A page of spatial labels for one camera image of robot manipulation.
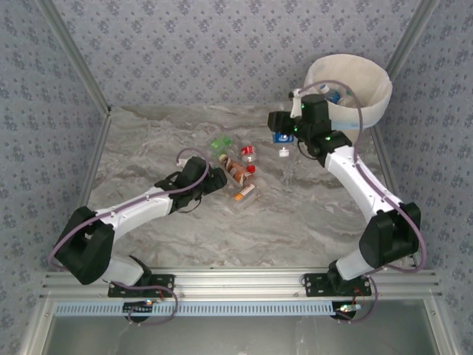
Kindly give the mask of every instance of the purple cable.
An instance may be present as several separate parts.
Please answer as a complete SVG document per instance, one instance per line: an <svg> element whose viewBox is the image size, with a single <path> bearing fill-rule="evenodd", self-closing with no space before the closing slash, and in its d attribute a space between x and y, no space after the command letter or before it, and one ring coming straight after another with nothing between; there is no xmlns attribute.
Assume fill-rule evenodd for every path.
<svg viewBox="0 0 473 355"><path fill-rule="evenodd" d="M366 275L367 279L370 279L371 283L372 283L372 287L374 288L375 290L375 300L374 300L374 303L372 304L372 307L371 309L368 311L368 313L366 313L362 318L360 319L354 319L354 320L351 320L346 314L340 312L340 311L336 311L335 313L338 314L340 317L343 317L343 318L346 318L347 319L347 322L348 323L360 323L360 322L363 322L364 320L367 320L368 318L370 318L372 316L372 314L374 313L375 309L376 309L376 306L378 305L378 287L376 286L376 283L375 281L372 279L371 276L369 275Z"/></svg>
<svg viewBox="0 0 473 355"><path fill-rule="evenodd" d="M123 288L126 288L126 289L129 289L129 290L136 290L136 291L139 291L139 290L160 290L160 291L166 291L168 293L170 293L172 295L172 297L174 298L174 307L172 309L172 312L171 314L169 314L165 319L163 320L159 320L159 321L156 321L156 322L146 322L146 323L136 323L136 322L133 322L132 321L132 313L133 311L136 309L136 308L139 308L140 306L139 305L135 305L132 307L132 309L129 310L128 312L128 321L130 322L130 325L137 325L139 327L141 326L144 326L144 327L148 327L150 325L162 325L164 323L167 323L169 322L170 320L172 320L174 318L174 316L176 315L177 313L177 310L179 309L179 300L177 299L177 295L174 293L174 291L172 291L170 288L167 288L167 287L164 287L164 286L159 286L159 285L153 285L153 286L128 286L128 285L125 285L123 283L114 283L115 285L118 285L120 287L123 287Z"/></svg>
<svg viewBox="0 0 473 355"><path fill-rule="evenodd" d="M142 198L139 198L138 200L134 200L134 201L131 201L131 202L128 202L128 203L125 203L123 206L120 206L120 207L117 207L114 211L110 211L110 212L105 212L103 214L99 214L98 216L95 216L95 217L92 217L90 218L89 220L86 220L85 222L82 222L81 224L79 224L78 226L76 226L72 231L70 231L69 233L67 233L64 238L62 238L59 243L57 243L55 245L55 247L52 249L51 253L48 255L47 257L47 262L50 264L50 266L54 267L54 268L57 268L57 269L60 269L60 270L66 270L65 268L63 268L62 266L60 266L59 264L55 263L54 262L54 256L56 255L56 253L58 252L58 250L60 248L62 248L62 246L67 243L67 241L69 239L72 238L73 235L75 235L78 231L80 231L81 229L83 228L86 228L88 225L94 223L95 221L97 220L100 220L102 218L105 218L105 217L108 217L112 214L112 212L114 213L118 213L118 212L121 212L125 209L128 209L132 206L135 206L139 203L142 203L143 201L146 201L147 199L149 198L155 198L155 197L159 197L159 196L163 196L163 195L172 195L172 194L179 194L181 192L186 192L190 189L193 189L195 186L199 185L200 183L203 182L203 180L205 179L205 177L207 176L208 174L208 170L210 169L210 163L208 162L208 159L207 157L205 156L205 154L200 151L199 149L195 149L195 148L184 148L182 149L179 153L177 153L177 157L176 157L176 162L179 162L179 158L180 156L182 155L182 153L184 152L187 152L187 151L192 151L192 152L197 152L199 153L205 160L205 171L203 172L202 176L199 177L199 179L195 182L195 183L192 183L191 185L189 186L186 186L186 187L183 187L181 189L176 189L176 190L171 190L171 191L159 191L159 192L155 192L154 194L150 194L149 196L143 196Z"/></svg>
<svg viewBox="0 0 473 355"><path fill-rule="evenodd" d="M414 231L415 235L417 236L419 240L419 246L421 248L422 257L421 257L421 262L416 268L405 269L405 268L399 268L397 266L390 265L390 264L388 264L387 267L392 268L397 271L402 271L402 272L407 272L407 273L419 272L420 270L424 268L427 261L427 247L426 247L426 242L422 237L421 231L415 225L414 221L406 214L406 212L404 212L398 204L394 203L387 196L385 196L384 193L370 180L370 178L367 177L367 175L364 173L363 169L361 168L360 164L358 163L358 146L360 144L361 134L363 133L363 112L361 111L361 102L358 99L358 96L356 96L355 92L345 83L342 83L341 81L338 81L338 80L332 80L332 79L316 81L315 83L309 84L306 87L300 89L299 94L302 94L304 91L307 91L311 89L312 87L315 87L316 85L322 85L326 83L340 85L344 89L350 91L351 95L353 96L353 99L355 100L356 109L358 110L359 126L360 126L358 130L358 137L356 138L356 142L353 144L353 161L355 162L356 169L358 170L360 175L363 177L363 179L366 181L366 183L370 185L370 187L373 190L375 190L375 192L379 195L379 197L385 200L391 207L393 207L396 210L397 213L399 213L402 216L403 219L405 219L405 221L410 225L410 227L412 228L412 230Z"/></svg>

